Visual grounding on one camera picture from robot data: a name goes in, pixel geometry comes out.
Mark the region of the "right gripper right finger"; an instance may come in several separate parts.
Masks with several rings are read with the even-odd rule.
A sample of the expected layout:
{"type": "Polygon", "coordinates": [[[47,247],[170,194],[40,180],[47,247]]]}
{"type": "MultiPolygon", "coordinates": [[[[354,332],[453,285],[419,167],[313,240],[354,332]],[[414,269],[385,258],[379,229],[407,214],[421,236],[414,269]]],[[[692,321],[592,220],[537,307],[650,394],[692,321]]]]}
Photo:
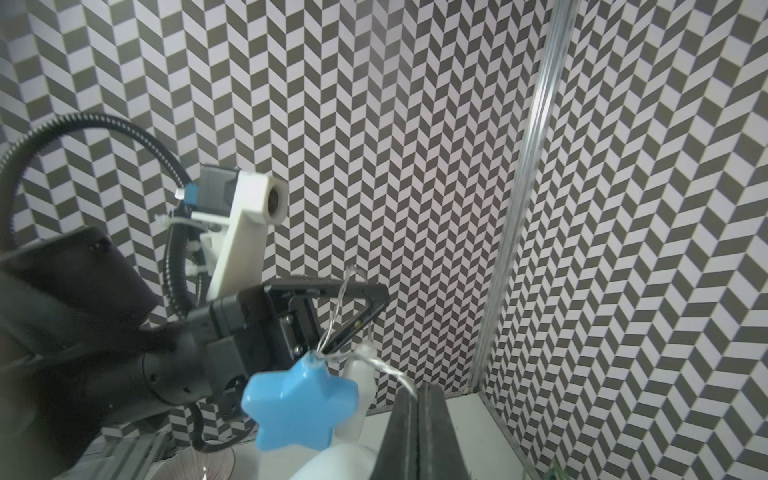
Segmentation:
{"type": "Polygon", "coordinates": [[[423,384],[418,397],[418,478],[470,480],[443,390],[423,384]]]}

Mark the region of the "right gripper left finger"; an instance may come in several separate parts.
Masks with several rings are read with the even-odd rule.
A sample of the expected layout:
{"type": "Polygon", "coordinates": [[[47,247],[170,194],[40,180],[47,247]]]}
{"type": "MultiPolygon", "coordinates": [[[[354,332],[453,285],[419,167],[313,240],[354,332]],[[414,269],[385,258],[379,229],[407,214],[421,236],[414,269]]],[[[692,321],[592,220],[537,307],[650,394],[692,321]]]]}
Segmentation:
{"type": "Polygon", "coordinates": [[[402,388],[378,451],[370,480],[418,478],[418,397],[402,388]]]}

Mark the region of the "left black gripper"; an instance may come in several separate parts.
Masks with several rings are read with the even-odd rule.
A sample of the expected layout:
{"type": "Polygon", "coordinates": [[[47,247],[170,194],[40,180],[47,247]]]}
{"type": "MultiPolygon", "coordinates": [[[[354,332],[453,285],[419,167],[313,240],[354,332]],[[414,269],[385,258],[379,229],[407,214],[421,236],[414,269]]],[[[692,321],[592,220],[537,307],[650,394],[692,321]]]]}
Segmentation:
{"type": "Polygon", "coordinates": [[[390,303],[381,283],[295,277],[270,281],[203,307],[203,371],[230,384],[286,370],[315,350],[339,353],[390,303]]]}

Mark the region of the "star cloud string light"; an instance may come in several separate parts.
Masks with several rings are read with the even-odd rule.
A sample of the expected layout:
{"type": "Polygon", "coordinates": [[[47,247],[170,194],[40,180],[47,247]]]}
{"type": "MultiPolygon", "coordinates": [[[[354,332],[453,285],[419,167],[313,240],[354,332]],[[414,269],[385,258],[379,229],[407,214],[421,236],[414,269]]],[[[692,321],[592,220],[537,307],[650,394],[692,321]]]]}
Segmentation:
{"type": "MultiPolygon", "coordinates": [[[[342,280],[360,273],[350,265],[342,280]]],[[[257,424],[256,449],[266,454],[290,447],[314,451],[294,479],[369,479],[378,451],[359,438],[378,373],[418,397],[413,381],[379,358],[368,340],[348,352],[312,350],[287,370],[253,375],[241,407],[257,424]]]]}

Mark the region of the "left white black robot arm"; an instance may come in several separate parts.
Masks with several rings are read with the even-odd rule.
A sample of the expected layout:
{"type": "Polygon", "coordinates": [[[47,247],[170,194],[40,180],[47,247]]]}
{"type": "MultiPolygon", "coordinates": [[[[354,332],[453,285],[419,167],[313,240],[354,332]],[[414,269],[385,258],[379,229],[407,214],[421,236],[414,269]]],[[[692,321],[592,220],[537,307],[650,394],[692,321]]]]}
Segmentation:
{"type": "Polygon", "coordinates": [[[287,215],[275,177],[202,167],[192,179],[154,136],[103,113],[55,117],[1,160],[1,462],[28,479],[71,469],[107,426],[156,429],[189,409],[192,447],[207,442],[200,402],[254,421],[258,445],[328,447],[334,428],[365,408],[361,389],[327,367],[387,308],[380,283],[292,277],[264,281],[271,228],[287,215]],[[148,328],[157,300],[112,239],[81,227],[28,246],[12,206],[30,163],[88,129],[122,134],[150,152],[180,200],[164,217],[161,284],[176,320],[148,328]]]}

